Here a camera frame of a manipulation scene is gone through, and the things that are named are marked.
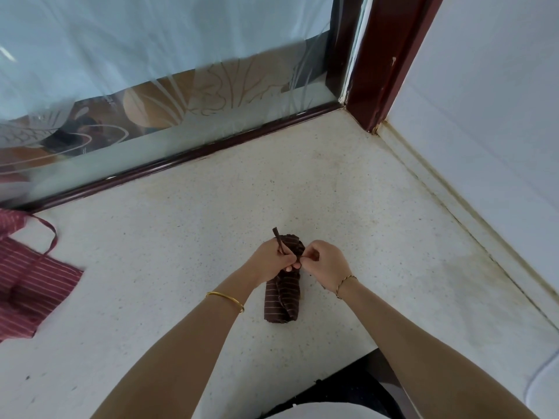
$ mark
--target person's left arm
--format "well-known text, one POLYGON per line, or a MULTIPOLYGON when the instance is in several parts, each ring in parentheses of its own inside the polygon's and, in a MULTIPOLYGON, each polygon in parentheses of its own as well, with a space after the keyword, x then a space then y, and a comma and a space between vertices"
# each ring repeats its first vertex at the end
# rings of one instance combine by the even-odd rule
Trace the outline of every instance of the person's left arm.
MULTIPOLYGON (((263 243, 214 291, 244 305, 253 289, 293 267, 297 257, 285 245, 283 250, 287 255, 275 239, 263 243)), ((92 419, 190 418, 239 313, 240 307, 227 298, 204 298, 138 360, 92 419)))

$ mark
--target bracelet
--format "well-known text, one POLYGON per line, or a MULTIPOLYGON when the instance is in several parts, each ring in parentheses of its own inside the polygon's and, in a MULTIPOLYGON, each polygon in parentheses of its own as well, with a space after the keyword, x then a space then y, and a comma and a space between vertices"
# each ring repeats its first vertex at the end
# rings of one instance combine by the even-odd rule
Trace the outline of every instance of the bracelet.
POLYGON ((338 288, 336 288, 336 297, 338 297, 340 300, 342 299, 339 295, 338 295, 338 291, 340 290, 340 287, 342 286, 342 284, 346 281, 346 279, 348 278, 355 278, 357 279, 357 277, 355 275, 348 275, 346 276, 344 279, 342 279, 342 281, 338 284, 338 288))
POLYGON ((206 297, 207 296, 220 296, 220 297, 227 298, 241 308, 241 313, 244 312, 244 306, 236 298, 233 298, 231 296, 227 296, 225 294, 218 293, 217 291, 210 291, 209 293, 206 293, 206 297))

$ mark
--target white baseboard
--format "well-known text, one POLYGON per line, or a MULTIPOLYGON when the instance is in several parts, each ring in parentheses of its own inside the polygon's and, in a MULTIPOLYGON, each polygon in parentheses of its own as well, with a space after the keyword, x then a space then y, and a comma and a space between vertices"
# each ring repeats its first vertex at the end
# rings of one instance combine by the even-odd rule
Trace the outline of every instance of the white baseboard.
POLYGON ((559 330, 559 296, 530 265, 423 159, 388 122, 377 134, 396 157, 443 203, 514 284, 559 330))

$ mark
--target rolled striped fabric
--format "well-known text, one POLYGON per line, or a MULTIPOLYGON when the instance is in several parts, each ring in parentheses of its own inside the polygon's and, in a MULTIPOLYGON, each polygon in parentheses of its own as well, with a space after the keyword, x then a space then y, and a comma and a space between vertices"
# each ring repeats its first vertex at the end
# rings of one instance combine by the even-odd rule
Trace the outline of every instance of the rolled striped fabric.
MULTIPOLYGON (((305 246, 297 235, 280 235, 282 242, 299 258, 305 246)), ((281 270, 278 275, 266 282, 264 299, 264 319, 273 324, 285 324, 296 321, 299 315, 299 269, 291 272, 281 270)))
POLYGON ((48 257, 57 242, 54 232, 45 253, 8 237, 25 226, 24 212, 0 209, 0 342, 32 338, 38 326, 72 292, 83 271, 48 257))

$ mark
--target white speckled floor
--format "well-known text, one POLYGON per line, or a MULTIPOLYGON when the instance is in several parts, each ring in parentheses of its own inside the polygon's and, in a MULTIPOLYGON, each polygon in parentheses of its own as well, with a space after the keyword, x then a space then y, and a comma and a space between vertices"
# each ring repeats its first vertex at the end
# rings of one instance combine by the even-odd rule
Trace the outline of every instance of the white speckled floor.
MULTIPOLYGON (((0 344, 5 418, 88 418, 274 226, 340 246, 367 286, 518 396, 559 346, 483 249, 343 111, 41 216, 60 231, 52 255, 86 272, 32 340, 0 344)), ((34 223, 17 234, 36 248, 49 237, 34 223)), ((257 417, 375 348, 335 296, 308 276, 302 287, 299 319, 285 325, 263 320, 263 286, 250 297, 200 417, 257 417)))

